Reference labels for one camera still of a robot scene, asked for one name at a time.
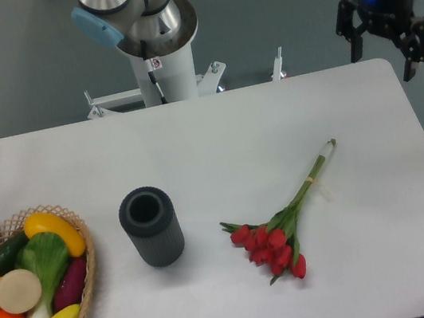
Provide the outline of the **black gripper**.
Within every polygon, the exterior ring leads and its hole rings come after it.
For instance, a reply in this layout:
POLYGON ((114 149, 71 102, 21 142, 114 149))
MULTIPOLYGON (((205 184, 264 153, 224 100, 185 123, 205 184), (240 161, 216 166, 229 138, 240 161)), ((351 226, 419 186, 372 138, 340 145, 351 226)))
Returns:
POLYGON ((336 34, 350 44, 351 62, 363 55, 367 32, 393 41, 405 57, 403 80, 410 81, 424 62, 424 17, 412 21, 414 0, 341 0, 337 7, 336 34), (355 26, 357 11, 361 24, 355 26))

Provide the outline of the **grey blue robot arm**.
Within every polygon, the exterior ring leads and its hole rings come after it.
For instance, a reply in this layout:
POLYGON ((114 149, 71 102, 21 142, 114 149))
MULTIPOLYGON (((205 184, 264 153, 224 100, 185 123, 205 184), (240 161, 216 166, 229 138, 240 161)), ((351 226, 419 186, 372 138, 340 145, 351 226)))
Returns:
MULTIPOLYGON (((424 16, 414 13, 414 0, 341 0, 336 32, 350 45, 351 61, 363 55, 365 33, 390 40, 405 57, 404 80, 424 62, 424 16)), ((214 62, 198 75, 191 42, 197 15, 187 0, 78 0, 71 19, 97 44, 129 58, 138 88, 91 99, 94 118, 113 107, 142 100, 149 107, 220 91, 225 65, 214 62)))

